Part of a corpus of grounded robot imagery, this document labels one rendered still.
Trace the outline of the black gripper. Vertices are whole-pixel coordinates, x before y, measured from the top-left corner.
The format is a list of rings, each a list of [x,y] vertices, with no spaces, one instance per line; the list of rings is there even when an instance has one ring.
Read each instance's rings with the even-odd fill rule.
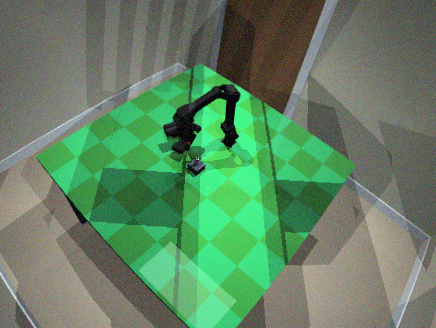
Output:
[[[189,144],[187,144],[187,142],[190,142],[190,146],[191,146],[191,144],[193,143],[194,139],[197,136],[196,134],[194,134],[193,131],[196,131],[197,133],[199,133],[200,130],[201,130],[200,125],[197,125],[193,122],[191,123],[191,130],[189,132],[183,133],[179,130],[179,133],[180,133],[179,138],[181,138],[181,140],[179,140],[179,142],[176,141],[171,146],[172,150],[177,152],[177,153],[183,154],[183,152],[185,150],[188,150],[188,148],[189,148]]]

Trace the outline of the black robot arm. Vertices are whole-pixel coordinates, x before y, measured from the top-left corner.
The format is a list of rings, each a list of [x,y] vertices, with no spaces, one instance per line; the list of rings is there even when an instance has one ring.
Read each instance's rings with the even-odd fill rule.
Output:
[[[196,112],[199,112],[216,99],[223,99],[226,100],[226,113],[225,121],[221,122],[220,128],[224,132],[225,137],[221,142],[231,147],[237,142],[236,139],[239,137],[234,125],[234,118],[236,103],[239,102],[240,97],[241,93],[237,87],[232,84],[213,86],[211,90],[192,103],[184,104],[177,109],[173,117],[174,121],[163,126],[166,136],[176,138],[176,136],[180,136],[179,130],[183,133],[189,132],[191,130],[191,122],[195,121],[193,117]]]

